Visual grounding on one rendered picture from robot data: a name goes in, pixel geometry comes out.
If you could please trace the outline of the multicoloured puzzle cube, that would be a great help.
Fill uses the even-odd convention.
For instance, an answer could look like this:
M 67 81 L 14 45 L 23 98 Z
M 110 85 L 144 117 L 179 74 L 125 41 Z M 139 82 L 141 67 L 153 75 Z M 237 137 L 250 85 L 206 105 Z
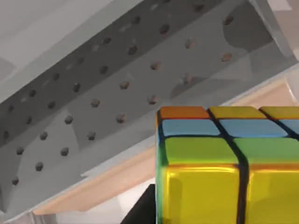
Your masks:
M 299 106 L 164 106 L 156 224 L 299 224 Z

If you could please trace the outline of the grey pierced drawer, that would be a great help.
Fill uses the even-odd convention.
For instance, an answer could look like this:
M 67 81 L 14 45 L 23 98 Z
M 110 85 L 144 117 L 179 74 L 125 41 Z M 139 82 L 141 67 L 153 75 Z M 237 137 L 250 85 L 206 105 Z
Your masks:
M 221 105 L 297 59 L 267 0 L 114 1 L 0 101 L 0 220 L 144 152 L 163 105 Z

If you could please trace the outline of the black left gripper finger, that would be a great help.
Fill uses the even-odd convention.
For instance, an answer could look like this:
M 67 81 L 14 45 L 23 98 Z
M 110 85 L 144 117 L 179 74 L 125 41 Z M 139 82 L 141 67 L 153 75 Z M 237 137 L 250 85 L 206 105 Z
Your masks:
M 121 224 L 156 224 L 155 184 L 150 184 Z

